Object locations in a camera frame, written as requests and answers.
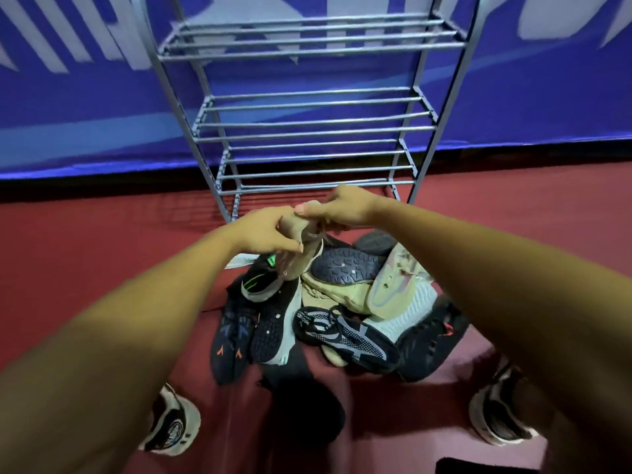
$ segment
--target right hand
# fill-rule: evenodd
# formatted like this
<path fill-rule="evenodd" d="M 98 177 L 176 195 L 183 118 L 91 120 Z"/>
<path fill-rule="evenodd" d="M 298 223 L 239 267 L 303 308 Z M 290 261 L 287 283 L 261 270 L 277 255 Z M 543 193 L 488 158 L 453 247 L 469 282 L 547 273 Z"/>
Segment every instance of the right hand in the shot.
<path fill-rule="evenodd" d="M 298 205 L 294 212 L 303 218 L 326 220 L 328 230 L 342 230 L 373 226 L 377 212 L 388 201 L 358 186 L 341 184 L 324 204 Z"/>

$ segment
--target forearm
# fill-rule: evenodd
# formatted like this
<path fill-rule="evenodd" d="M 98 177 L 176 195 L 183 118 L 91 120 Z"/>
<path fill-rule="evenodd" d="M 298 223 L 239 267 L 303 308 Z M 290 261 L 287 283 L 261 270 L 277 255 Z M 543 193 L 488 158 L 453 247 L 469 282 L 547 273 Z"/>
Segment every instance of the forearm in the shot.
<path fill-rule="evenodd" d="M 11 406 L 2 419 L 12 432 L 1 439 L 7 469 L 0 470 L 11 470 L 12 460 L 22 467 L 37 458 L 73 461 L 74 453 L 105 449 L 136 429 L 233 254 L 224 231 L 212 232 L 125 282 L 5 369 L 0 404 Z"/>
<path fill-rule="evenodd" d="M 519 236 L 392 200 L 380 204 L 375 224 L 557 406 L 632 439 L 630 279 Z"/>

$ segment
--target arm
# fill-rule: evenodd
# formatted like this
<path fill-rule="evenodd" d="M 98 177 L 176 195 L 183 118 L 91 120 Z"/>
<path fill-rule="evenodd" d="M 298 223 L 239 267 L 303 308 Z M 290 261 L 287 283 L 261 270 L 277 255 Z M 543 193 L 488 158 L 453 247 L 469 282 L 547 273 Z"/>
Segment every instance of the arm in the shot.
<path fill-rule="evenodd" d="M 632 280 L 519 236 L 340 186 L 297 214 L 388 231 L 570 419 L 632 441 Z"/>
<path fill-rule="evenodd" d="M 141 432 L 217 274 L 240 252 L 301 250 L 276 230 L 291 211 L 257 210 L 212 231 L 8 366 L 0 375 L 0 471 L 109 471 L 90 464 Z"/>

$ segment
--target red floor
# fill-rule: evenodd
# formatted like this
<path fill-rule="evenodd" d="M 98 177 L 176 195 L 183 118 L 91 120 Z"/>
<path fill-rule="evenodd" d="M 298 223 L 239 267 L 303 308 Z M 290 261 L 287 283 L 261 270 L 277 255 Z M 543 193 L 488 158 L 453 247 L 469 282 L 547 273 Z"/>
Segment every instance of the red floor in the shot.
<path fill-rule="evenodd" d="M 436 175 L 418 204 L 564 248 L 632 276 L 632 163 Z M 259 198 L 244 205 L 296 203 Z M 0 205 L 2 329 L 0 365 L 51 334 L 64 321 L 126 278 L 193 243 L 220 223 L 207 192 Z M 227 271 L 207 309 L 223 303 Z M 274 443 L 270 403 L 256 386 L 258 368 L 239 385 L 215 386 L 209 349 L 218 313 L 202 313 L 172 381 L 202 414 L 189 451 L 165 459 L 133 456 L 134 473 L 326 472 L 433 473 L 443 456 L 535 467 L 544 442 L 495 448 L 469 430 L 466 402 L 485 382 L 477 359 L 490 344 L 471 329 L 430 379 L 399 385 L 346 377 L 308 352 L 316 375 L 346 408 L 345 430 L 327 453 Z"/>

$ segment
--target shoe rack shelf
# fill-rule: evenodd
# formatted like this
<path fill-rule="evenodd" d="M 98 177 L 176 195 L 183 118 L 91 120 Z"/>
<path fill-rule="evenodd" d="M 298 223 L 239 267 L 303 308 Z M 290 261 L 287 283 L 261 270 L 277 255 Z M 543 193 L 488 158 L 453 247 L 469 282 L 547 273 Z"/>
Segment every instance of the shoe rack shelf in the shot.
<path fill-rule="evenodd" d="M 446 127 L 488 12 L 488 0 L 477 0 L 467 30 L 441 15 L 438 9 L 441 0 L 432 0 L 429 13 L 311 17 L 256 24 L 210 25 L 186 22 L 179 0 L 170 1 L 178 22 L 161 43 L 155 39 L 149 23 L 146 0 L 132 0 L 135 19 L 171 109 L 226 222 L 237 217 L 243 195 L 333 188 L 341 182 L 359 186 L 384 186 L 390 188 L 397 199 L 398 186 L 411 184 L 413 188 L 408 203 L 412 203 Z M 327 30 L 335 30 L 335 33 L 343 35 L 327 37 Z M 346 30 L 365 34 L 346 35 Z M 293 36 L 284 38 L 289 33 Z M 265 35 L 269 39 L 243 39 L 253 35 Z M 460 56 L 441 110 L 436 111 L 424 96 L 420 84 L 428 53 L 446 49 L 459 50 Z M 288 56 L 302 58 L 397 52 L 418 53 L 411 85 L 215 96 L 203 68 L 203 63 L 209 61 L 230 63 L 235 60 Z M 193 123 L 187 119 L 168 76 L 166 67 L 171 63 L 189 63 L 205 95 Z M 366 118 L 222 121 L 223 114 L 235 111 L 304 110 L 345 105 L 367 105 L 370 108 L 376 104 L 393 104 L 401 107 L 402 112 Z M 406 134 L 412 131 L 431 132 L 419 166 L 413 161 L 405 141 Z M 219 143 L 222 146 L 217 176 L 212 174 L 203 155 L 203 145 L 206 143 Z M 309 153 L 296 155 L 296 152 L 303 150 Z M 275 171 L 275 165 L 278 166 L 279 162 L 320 162 L 365 157 L 386 161 L 378 163 L 379 166 Z M 254 163 L 258 164 L 258 172 L 240 173 L 240 166 Z M 324 181 L 313 182 L 322 175 L 327 175 Z M 329 181 L 332 175 L 342 175 L 344 179 Z M 284 183 L 287 177 L 308 177 L 311 182 Z M 268 184 L 261 184 L 258 181 L 261 179 L 267 179 Z M 224 201 L 226 197 L 233 200 L 230 211 Z"/>

